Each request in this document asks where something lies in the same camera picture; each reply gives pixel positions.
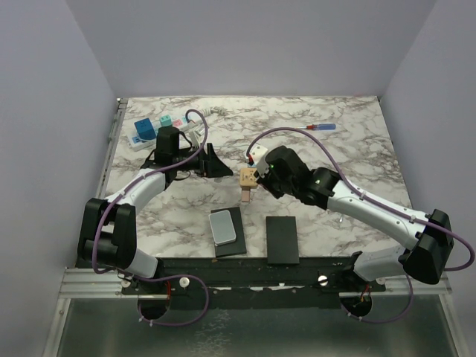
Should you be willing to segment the beige cube socket adapter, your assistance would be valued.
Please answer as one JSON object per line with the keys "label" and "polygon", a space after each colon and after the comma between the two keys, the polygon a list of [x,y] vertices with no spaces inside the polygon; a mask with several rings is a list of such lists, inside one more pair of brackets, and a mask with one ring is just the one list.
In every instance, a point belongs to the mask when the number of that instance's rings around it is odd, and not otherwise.
{"label": "beige cube socket adapter", "polygon": [[254,189],[258,186],[255,173],[256,167],[245,167],[239,171],[239,185],[240,187]]}

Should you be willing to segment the dusty pink USB charger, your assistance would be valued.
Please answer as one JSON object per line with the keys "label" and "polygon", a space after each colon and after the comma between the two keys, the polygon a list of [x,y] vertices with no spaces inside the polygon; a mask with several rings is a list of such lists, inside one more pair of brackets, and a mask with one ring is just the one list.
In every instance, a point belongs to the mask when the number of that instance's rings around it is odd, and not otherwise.
{"label": "dusty pink USB charger", "polygon": [[251,188],[243,187],[241,190],[241,202],[248,203],[251,201]]}

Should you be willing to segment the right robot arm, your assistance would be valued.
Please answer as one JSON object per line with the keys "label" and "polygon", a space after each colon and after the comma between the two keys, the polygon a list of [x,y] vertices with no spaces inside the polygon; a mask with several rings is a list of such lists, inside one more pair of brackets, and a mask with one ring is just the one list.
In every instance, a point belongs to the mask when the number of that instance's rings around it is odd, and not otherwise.
{"label": "right robot arm", "polygon": [[440,281],[454,247],[447,213],[427,214],[360,188],[351,190],[342,175],[325,167],[309,169],[285,146],[257,156],[254,163],[257,183],[274,198],[290,195],[305,205],[342,213],[397,241],[380,251],[354,253],[350,267],[341,273],[347,289],[358,291],[368,281],[403,274],[430,285]]}

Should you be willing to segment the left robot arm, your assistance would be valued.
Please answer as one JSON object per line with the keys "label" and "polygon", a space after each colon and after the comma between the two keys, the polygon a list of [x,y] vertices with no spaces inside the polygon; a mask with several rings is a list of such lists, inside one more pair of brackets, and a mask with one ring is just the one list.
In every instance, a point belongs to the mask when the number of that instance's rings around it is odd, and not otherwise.
{"label": "left robot arm", "polygon": [[175,127],[160,128],[156,147],[136,177],[105,199],[90,199],[83,214],[78,257],[139,276],[138,284],[150,294],[162,289],[164,275],[159,271],[158,258],[137,248],[137,214],[176,180],[179,171],[207,179],[233,175],[216,155],[213,144],[181,149],[182,137],[184,133]]}

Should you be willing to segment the blue cube socket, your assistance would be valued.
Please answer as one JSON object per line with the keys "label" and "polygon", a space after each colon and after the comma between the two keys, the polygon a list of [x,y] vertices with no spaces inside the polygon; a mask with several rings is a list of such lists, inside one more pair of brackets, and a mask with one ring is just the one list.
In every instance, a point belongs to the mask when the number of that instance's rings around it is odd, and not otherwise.
{"label": "blue cube socket", "polygon": [[140,141],[153,141],[156,138],[155,129],[149,118],[134,122],[136,133]]}

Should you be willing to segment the blue red screwdriver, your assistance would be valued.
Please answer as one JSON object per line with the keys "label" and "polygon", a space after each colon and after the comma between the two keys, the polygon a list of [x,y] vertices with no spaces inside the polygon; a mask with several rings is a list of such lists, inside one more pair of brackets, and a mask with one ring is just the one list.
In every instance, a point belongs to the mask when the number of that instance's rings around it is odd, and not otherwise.
{"label": "blue red screwdriver", "polygon": [[334,123],[312,123],[305,126],[293,127],[293,129],[306,131],[332,131],[336,130],[336,125]]}

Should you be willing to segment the grey white power bank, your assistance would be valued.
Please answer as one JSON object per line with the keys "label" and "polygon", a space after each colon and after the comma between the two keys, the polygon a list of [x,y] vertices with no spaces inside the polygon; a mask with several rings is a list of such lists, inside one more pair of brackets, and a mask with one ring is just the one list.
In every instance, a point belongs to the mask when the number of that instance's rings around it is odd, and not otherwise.
{"label": "grey white power bank", "polygon": [[227,245],[236,241],[237,234],[228,210],[211,213],[209,215],[209,223],[215,246]]}

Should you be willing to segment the teal USB charger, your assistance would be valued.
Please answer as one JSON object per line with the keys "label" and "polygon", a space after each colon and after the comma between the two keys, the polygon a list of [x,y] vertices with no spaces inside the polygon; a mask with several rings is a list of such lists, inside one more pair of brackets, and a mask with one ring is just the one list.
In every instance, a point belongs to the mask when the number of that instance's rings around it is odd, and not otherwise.
{"label": "teal USB charger", "polygon": [[163,115],[159,118],[161,127],[168,127],[173,125],[173,120],[169,115]]}

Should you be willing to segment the black rectangular slab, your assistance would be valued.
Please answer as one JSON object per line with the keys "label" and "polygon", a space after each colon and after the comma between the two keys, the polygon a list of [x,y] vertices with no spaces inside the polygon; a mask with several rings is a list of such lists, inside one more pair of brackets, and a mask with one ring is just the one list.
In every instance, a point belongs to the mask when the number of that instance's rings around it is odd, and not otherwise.
{"label": "black rectangular slab", "polygon": [[297,265],[300,262],[297,235],[294,216],[267,216],[267,263],[269,265]]}

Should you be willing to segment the black slab under power bank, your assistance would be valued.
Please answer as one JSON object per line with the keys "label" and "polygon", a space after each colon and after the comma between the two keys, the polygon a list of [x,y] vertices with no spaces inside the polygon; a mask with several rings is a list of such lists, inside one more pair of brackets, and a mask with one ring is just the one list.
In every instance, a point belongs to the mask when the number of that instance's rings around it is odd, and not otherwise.
{"label": "black slab under power bank", "polygon": [[215,257],[229,257],[247,252],[242,215],[239,207],[212,210],[209,223]]}

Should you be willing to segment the aluminium table edge rail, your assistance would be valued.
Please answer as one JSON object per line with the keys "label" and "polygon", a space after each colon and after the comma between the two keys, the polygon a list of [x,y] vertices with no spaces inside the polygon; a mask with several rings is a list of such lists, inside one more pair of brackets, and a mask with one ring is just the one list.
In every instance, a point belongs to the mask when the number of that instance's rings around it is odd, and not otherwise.
{"label": "aluminium table edge rail", "polygon": [[107,138],[106,156],[100,174],[100,182],[97,187],[95,197],[86,202],[83,212],[83,220],[80,229],[80,238],[77,246],[77,255],[85,260],[90,260],[94,244],[94,236],[96,234],[97,225],[101,218],[101,213],[106,209],[107,203],[104,202],[106,184],[112,166],[112,160],[118,145],[120,130],[123,124],[128,99],[119,98],[118,108],[112,120],[112,126]]}

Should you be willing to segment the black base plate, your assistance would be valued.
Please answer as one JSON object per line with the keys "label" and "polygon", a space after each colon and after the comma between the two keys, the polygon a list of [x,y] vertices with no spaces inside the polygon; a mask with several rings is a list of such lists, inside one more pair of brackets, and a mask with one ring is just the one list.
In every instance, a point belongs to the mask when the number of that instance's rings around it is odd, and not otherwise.
{"label": "black base plate", "polygon": [[296,265],[265,258],[161,258],[158,276],[170,277],[170,308],[337,309],[339,295],[383,292],[350,273],[349,257],[304,257]]}

